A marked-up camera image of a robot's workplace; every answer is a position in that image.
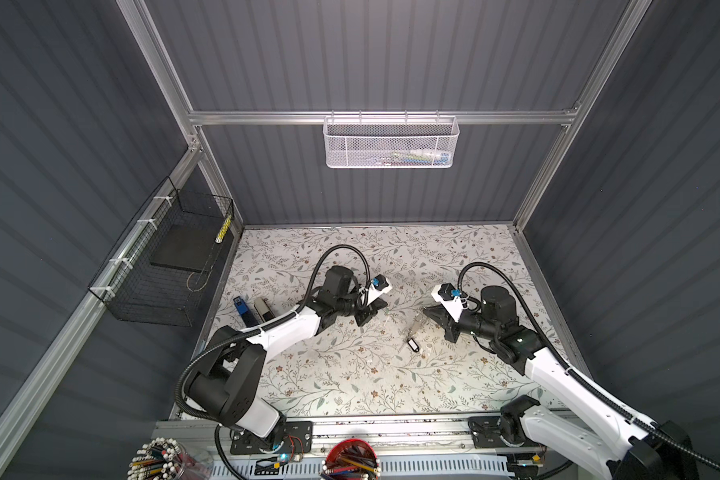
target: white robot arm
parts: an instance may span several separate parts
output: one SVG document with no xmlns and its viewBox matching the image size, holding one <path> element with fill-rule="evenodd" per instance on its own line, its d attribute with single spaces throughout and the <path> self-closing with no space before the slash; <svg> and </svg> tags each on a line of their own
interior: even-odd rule
<svg viewBox="0 0 720 480">
<path fill-rule="evenodd" d="M 244 428 L 262 440 L 265 449 L 282 437 L 285 417 L 258 397 L 264 364 L 296 343 L 312 338 L 329 328 L 337 316 L 354 316 L 358 326 L 365 325 L 387 303 L 380 297 L 392 286 L 384 275 L 360 286 L 355 274 L 344 266 L 332 266 L 323 285 L 314 292 L 319 265 L 328 253 L 347 247 L 365 257 L 352 246 L 334 246 L 323 255 L 312 273 L 304 300 L 288 312 L 259 326 L 236 331 L 224 326 L 210 339 L 209 347 L 182 373 L 174 399 L 179 408 L 200 418 L 208 418 L 231 428 Z M 234 362 L 230 371 L 223 363 Z M 202 410 L 192 408 L 183 396 L 192 399 Z"/>
<path fill-rule="evenodd" d="M 520 325 L 515 298 L 501 286 L 486 286 L 480 299 L 462 293 L 461 281 L 474 266 L 499 274 L 510 286 L 534 329 Z M 526 440 L 549 446 L 597 478 L 698 478 L 694 459 L 717 469 L 720 464 L 691 449 L 688 435 L 677 424 L 658 425 L 630 408 L 582 372 L 569 365 L 541 331 L 528 305 L 511 280 L 496 267 L 482 262 L 467 265 L 458 287 L 443 283 L 432 290 L 437 306 L 424 314 L 456 342 L 462 332 L 488 340 L 500 360 L 547 389 L 591 428 L 587 430 L 558 417 L 528 396 L 501 409 L 498 427 L 509 446 Z"/>
</svg>

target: aluminum frame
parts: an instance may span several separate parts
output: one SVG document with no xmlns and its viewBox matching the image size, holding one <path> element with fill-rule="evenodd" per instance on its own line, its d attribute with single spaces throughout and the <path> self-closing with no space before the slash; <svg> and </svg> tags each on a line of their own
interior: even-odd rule
<svg viewBox="0 0 720 480">
<path fill-rule="evenodd" d="M 155 197 L 139 216 L 139 220 L 148 220 L 154 216 L 158 207 L 164 202 L 163 198 L 173 190 L 173 185 L 176 187 L 184 185 L 197 166 L 199 153 L 200 149 L 196 145 L 187 149 L 171 172 L 171 181 L 163 182 Z M 147 222 L 134 223 L 131 231 L 117 247 L 114 258 L 121 257 L 132 247 L 146 225 Z M 118 268 L 116 263 L 109 262 L 96 278 L 95 285 L 106 285 Z M 93 293 L 87 291 L 75 312 L 10 401 L 8 408 L 3 411 L 0 416 L 0 476 L 27 437 L 43 408 L 48 404 L 64 375 L 67 374 L 67 370 L 77 358 L 77 354 L 96 328 L 105 310 L 104 304 Z"/>
<path fill-rule="evenodd" d="M 191 111 L 193 125 L 322 125 L 388 122 L 437 123 L 456 117 L 461 125 L 570 125 L 576 110 L 536 111 Z"/>
<path fill-rule="evenodd" d="M 555 413 L 578 426 L 585 424 L 568 409 Z M 380 455 L 429 456 L 439 453 L 503 454 L 536 452 L 540 447 L 475 448 L 467 419 L 472 416 L 499 416 L 499 412 L 428 413 L 411 415 L 294 417 L 294 421 L 314 423 L 312 451 L 307 457 L 321 457 L 345 438 L 366 438 Z M 174 438 L 188 448 L 215 452 L 213 430 L 216 422 L 207 420 L 163 420 L 155 423 L 152 437 Z M 227 450 L 231 441 L 227 432 L 221 434 L 222 446 Z M 261 458 L 267 455 L 235 456 Z"/>
<path fill-rule="evenodd" d="M 554 177 L 563 158 L 568 153 L 570 146 L 576 140 L 576 136 L 581 130 L 586 118 L 592 111 L 600 92 L 603 91 L 605 83 L 608 81 L 610 74 L 613 73 L 616 63 L 621 58 L 622 53 L 632 36 L 637 30 L 637 25 L 643 20 L 648 7 L 653 0 L 630 0 L 630 3 L 624 9 L 624 13 L 619 19 L 619 23 L 614 29 L 614 33 L 608 40 L 608 44 L 597 61 L 590 78 L 586 81 L 581 96 L 579 97 L 578 109 L 576 110 L 576 118 L 570 126 L 563 128 L 557 136 L 552 148 L 547 154 L 547 158 L 539 168 L 534 178 L 534 182 L 530 185 L 528 193 L 520 204 L 518 213 L 515 215 L 514 224 L 518 226 L 518 230 L 522 231 L 528 225 L 530 216 L 534 214 L 534 210 L 541 201 L 541 196 L 549 187 L 552 177 Z"/>
<path fill-rule="evenodd" d="M 271 224 L 246 225 L 246 230 L 272 230 L 280 228 L 364 228 L 382 226 L 453 226 L 453 225 L 512 225 L 512 220 L 494 222 L 381 222 L 377 224 Z"/>
<path fill-rule="evenodd" d="M 144 0 L 117 0 L 117 6 L 120 7 L 128 28 L 130 28 L 144 59 L 150 66 L 152 75 L 157 81 L 160 91 L 163 92 L 163 97 L 168 103 L 187 144 L 192 145 L 196 141 L 200 142 L 201 149 L 205 152 L 205 158 L 199 163 L 200 172 L 206 179 L 211 193 L 234 200 L 229 186 L 224 181 L 219 163 L 216 161 L 216 157 L 213 156 L 208 139 L 200 128 L 190 122 L 189 112 L 192 111 L 192 103 L 182 86 L 179 74 L 173 66 L 146 3 Z M 244 224 L 244 219 L 240 215 L 237 203 L 235 203 L 234 225 L 236 235 L 242 232 Z"/>
</svg>

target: gray corrugated wall panel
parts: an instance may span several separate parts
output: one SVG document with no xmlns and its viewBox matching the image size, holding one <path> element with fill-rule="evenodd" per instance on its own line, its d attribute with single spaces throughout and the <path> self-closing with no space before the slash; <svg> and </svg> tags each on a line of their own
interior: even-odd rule
<svg viewBox="0 0 720 480">
<path fill-rule="evenodd" d="M 202 176 L 200 168 L 192 170 L 192 174 L 190 174 L 190 177 L 186 179 L 182 188 L 201 194 L 211 195 L 211 188 L 208 187 L 208 182 L 206 182 L 206 178 Z"/>
<path fill-rule="evenodd" d="M 625 4 L 147 2 L 195 110 L 570 108 Z"/>
<path fill-rule="evenodd" d="M 511 220 L 560 131 L 469 125 L 451 168 L 347 170 L 320 127 L 204 129 L 250 225 Z"/>
<path fill-rule="evenodd" d="M 114 1 L 0 2 L 0 414 L 185 149 Z M 140 443 L 167 414 L 176 353 L 190 354 L 192 335 L 103 320 L 4 478 L 90 461 L 96 448 L 120 456 L 122 473 L 133 446 L 112 447 Z M 150 380 L 128 396 L 136 376 Z M 86 418 L 122 435 L 86 440 Z"/>
<path fill-rule="evenodd" d="M 720 2 L 653 3 L 526 235 L 595 378 L 720 457 Z"/>
</svg>

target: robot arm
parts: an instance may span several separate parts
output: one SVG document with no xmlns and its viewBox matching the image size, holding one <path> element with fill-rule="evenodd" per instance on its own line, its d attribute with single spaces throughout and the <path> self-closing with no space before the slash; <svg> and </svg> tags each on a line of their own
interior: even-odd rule
<svg viewBox="0 0 720 480">
<path fill-rule="evenodd" d="M 554 448 L 605 480 L 672 478 L 656 474 L 659 471 L 672 471 L 677 478 L 698 478 L 693 462 L 684 462 L 676 451 L 635 425 L 640 420 L 658 426 L 651 417 L 628 407 L 574 367 L 561 365 L 541 334 L 520 325 L 515 300 L 505 288 L 483 288 L 480 300 L 470 300 L 478 304 L 474 310 L 468 310 L 465 295 L 450 283 L 436 286 L 432 297 L 440 305 L 425 308 L 424 313 L 443 327 L 446 340 L 456 342 L 461 332 L 489 340 L 491 350 L 502 361 L 551 392 L 592 429 L 578 427 L 535 399 L 521 396 L 501 409 L 500 434 L 508 445 L 522 445 L 530 439 Z M 629 417 L 611 408 L 604 398 Z M 658 428 L 690 447 L 687 435 L 672 422 Z M 654 476 L 641 477 L 646 472 Z"/>
<path fill-rule="evenodd" d="M 209 345 L 239 334 L 253 335 L 202 358 L 184 381 L 183 393 L 220 424 L 249 430 L 262 440 L 263 449 L 279 444 L 285 417 L 256 394 L 264 364 L 329 328 L 337 316 L 354 315 L 358 326 L 362 326 L 387 306 L 379 297 L 392 286 L 383 275 L 372 279 L 367 290 L 357 284 L 350 269 L 333 266 L 326 273 L 325 283 L 301 309 L 295 306 L 267 323 L 241 331 L 230 326 L 218 329 Z M 224 362 L 236 363 L 230 371 Z"/>
</svg>

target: table surface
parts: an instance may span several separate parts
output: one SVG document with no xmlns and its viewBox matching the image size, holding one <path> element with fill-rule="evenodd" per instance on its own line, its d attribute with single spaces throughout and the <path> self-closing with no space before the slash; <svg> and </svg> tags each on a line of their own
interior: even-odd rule
<svg viewBox="0 0 720 480">
<path fill-rule="evenodd" d="M 413 353 L 403 332 L 423 306 L 434 304 L 432 287 L 455 284 L 461 268 L 482 260 L 501 268 L 516 284 L 552 342 L 562 352 L 547 312 L 530 281 L 505 225 L 393 226 L 324 229 L 246 230 L 226 282 L 211 335 L 222 325 L 242 328 L 232 299 L 266 298 L 275 315 L 304 295 L 320 255 L 336 244 L 356 246 L 368 259 L 371 275 L 393 284 L 384 298 L 389 308 L 363 328 L 354 319 L 336 323 L 300 342 L 264 366 L 259 395 L 288 417 L 473 412 L 497 410 L 528 394 L 551 408 L 563 405 L 537 384 L 480 349 L 470 336 L 455 344 L 425 320 L 414 335 Z M 352 268 L 364 282 L 362 262 L 350 250 L 337 250 L 321 268 Z M 501 285 L 487 269 L 470 270 L 464 289 L 478 296 L 482 286 Z M 520 321 L 530 326 L 518 306 Z"/>
</svg>

